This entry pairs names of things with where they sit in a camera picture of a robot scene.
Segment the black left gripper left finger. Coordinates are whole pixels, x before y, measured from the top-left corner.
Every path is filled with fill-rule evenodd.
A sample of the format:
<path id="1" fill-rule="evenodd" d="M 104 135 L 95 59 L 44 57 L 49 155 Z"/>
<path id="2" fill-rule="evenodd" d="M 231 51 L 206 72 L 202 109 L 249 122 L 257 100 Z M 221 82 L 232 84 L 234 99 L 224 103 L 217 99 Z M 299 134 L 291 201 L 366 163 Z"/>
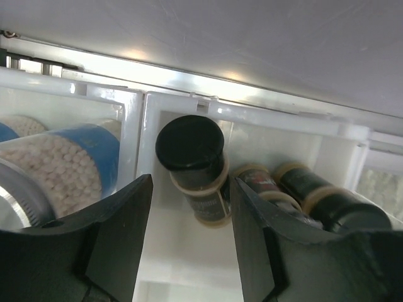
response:
<path id="1" fill-rule="evenodd" d="M 2 301 L 131 301 L 149 218 L 148 174 L 40 228 L 1 232 Z"/>

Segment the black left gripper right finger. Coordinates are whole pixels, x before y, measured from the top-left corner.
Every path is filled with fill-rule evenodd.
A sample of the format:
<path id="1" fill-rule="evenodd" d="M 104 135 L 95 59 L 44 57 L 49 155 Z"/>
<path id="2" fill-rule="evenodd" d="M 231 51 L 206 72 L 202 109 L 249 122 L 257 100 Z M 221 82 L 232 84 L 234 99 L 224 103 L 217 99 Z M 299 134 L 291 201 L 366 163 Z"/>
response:
<path id="1" fill-rule="evenodd" d="M 245 301 L 401 301 L 402 232 L 326 232 L 230 180 Z"/>

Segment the spice jar black lid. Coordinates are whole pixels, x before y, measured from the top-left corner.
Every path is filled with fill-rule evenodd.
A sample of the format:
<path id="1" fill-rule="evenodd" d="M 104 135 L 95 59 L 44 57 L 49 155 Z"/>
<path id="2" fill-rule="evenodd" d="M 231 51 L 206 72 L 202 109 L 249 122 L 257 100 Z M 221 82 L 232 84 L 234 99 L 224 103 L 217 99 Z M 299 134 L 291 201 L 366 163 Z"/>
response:
<path id="1" fill-rule="evenodd" d="M 299 203 L 303 213 L 321 222 L 327 232 L 392 229 L 384 210 L 331 184 L 299 162 L 282 164 L 274 171 L 273 179 Z"/>

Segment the white plastic divided tray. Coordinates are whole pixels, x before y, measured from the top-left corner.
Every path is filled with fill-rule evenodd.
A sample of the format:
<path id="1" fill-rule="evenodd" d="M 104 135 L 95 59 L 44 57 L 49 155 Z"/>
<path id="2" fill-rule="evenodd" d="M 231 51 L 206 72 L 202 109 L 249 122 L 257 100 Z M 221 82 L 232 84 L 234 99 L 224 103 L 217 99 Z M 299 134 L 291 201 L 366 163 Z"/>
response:
<path id="1" fill-rule="evenodd" d="M 370 129 L 1 69 L 2 301 L 401 301 Z"/>

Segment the spice jar red label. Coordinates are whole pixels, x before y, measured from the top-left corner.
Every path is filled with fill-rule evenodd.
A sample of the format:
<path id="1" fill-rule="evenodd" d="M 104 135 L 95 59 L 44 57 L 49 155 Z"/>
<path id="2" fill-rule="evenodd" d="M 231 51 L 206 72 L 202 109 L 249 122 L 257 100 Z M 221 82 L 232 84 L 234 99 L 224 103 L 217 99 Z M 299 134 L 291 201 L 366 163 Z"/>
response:
<path id="1" fill-rule="evenodd" d="M 323 229 L 321 222 L 302 212 L 300 205 L 290 195 L 280 191 L 269 170 L 259 164 L 247 164 L 239 167 L 232 174 L 248 185 L 258 196 L 277 206 L 285 213 L 312 227 Z"/>

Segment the small dark spice jar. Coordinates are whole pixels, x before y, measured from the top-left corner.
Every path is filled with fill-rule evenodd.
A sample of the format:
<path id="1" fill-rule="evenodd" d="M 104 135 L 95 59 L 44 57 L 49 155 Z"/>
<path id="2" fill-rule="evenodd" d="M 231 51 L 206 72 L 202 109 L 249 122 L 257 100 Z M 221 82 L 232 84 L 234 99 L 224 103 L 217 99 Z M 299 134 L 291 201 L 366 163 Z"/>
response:
<path id="1" fill-rule="evenodd" d="M 213 120 L 186 115 L 170 121 L 156 138 L 156 156 L 185 196 L 195 218 L 218 227 L 231 215 L 229 160 L 224 134 Z"/>

